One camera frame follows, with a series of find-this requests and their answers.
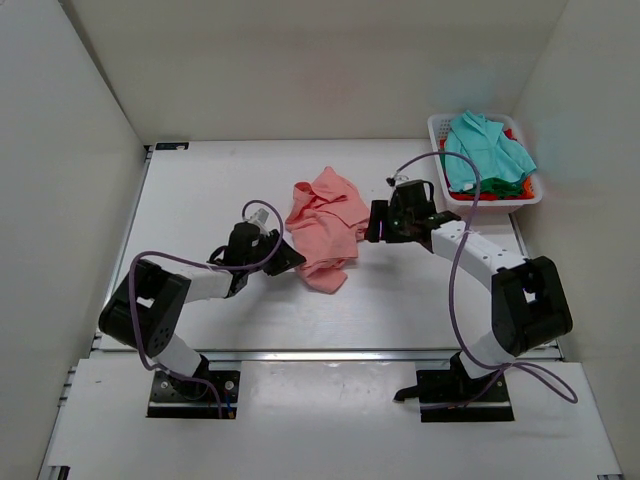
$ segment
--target laundry basket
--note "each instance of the laundry basket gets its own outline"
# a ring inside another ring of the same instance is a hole
[[[431,115],[429,117],[429,137],[431,138],[431,147],[434,151],[440,150],[440,139],[447,138],[447,135],[449,135],[449,131],[451,130],[451,120],[456,118],[458,115],[460,114],[441,113],[437,115]],[[522,146],[527,148],[524,143],[524,136],[522,135],[522,132],[511,117],[507,115],[492,113],[485,114],[485,117],[488,120],[503,123],[504,129],[510,128],[518,142],[520,142]],[[468,212],[471,208],[472,201],[456,200],[455,198],[451,197],[451,192],[449,192],[449,188],[447,187],[444,167],[442,166],[440,158],[436,159],[436,167],[438,169],[438,177],[440,178],[440,185],[442,186],[442,193],[447,204],[447,209],[458,214],[464,214]],[[515,212],[523,205],[532,205],[534,203],[538,203],[540,200],[542,200],[542,185],[540,183],[540,178],[535,173],[531,177],[531,188],[533,191],[533,198],[524,200],[481,200],[478,202],[477,211],[478,213],[511,213]]]

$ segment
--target white wall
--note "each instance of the white wall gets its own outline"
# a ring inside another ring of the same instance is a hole
[[[570,0],[516,119],[546,177],[519,220],[560,268],[574,333],[623,471],[640,478],[640,2]]]
[[[55,0],[0,0],[0,478],[37,476],[144,151]]]
[[[421,138],[511,111],[566,0],[66,0],[143,141]]]

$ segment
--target black mounting plate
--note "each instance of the black mounting plate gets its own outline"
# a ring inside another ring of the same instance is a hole
[[[211,383],[216,387],[222,401],[222,420],[237,417],[238,395],[240,393],[240,372],[237,370],[210,370]],[[233,382],[233,388],[226,392],[231,410],[225,401],[225,383]],[[151,418],[209,418],[218,419],[218,407],[209,391],[201,398],[189,399],[176,392],[166,373],[156,371],[151,384],[147,417]]]
[[[420,395],[420,421],[422,423],[446,422],[511,422],[515,418],[504,375],[478,400],[466,407],[429,410],[430,405],[463,402],[464,397],[455,389],[432,388],[430,385],[454,383],[450,370],[418,370]]]

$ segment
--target pink cloth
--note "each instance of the pink cloth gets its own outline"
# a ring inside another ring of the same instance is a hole
[[[297,270],[311,287],[333,293],[347,279],[340,268],[358,257],[369,209],[358,189],[326,167],[313,183],[293,187],[293,209],[285,225],[295,249],[307,258]]]

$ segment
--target turquoise towel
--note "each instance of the turquoise towel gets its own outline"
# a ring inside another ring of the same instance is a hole
[[[505,136],[503,126],[467,110],[451,120],[445,150],[473,160],[483,180],[499,178],[521,184],[536,166],[522,145]],[[444,164],[452,192],[463,192],[475,186],[476,177],[464,160],[445,155]]]

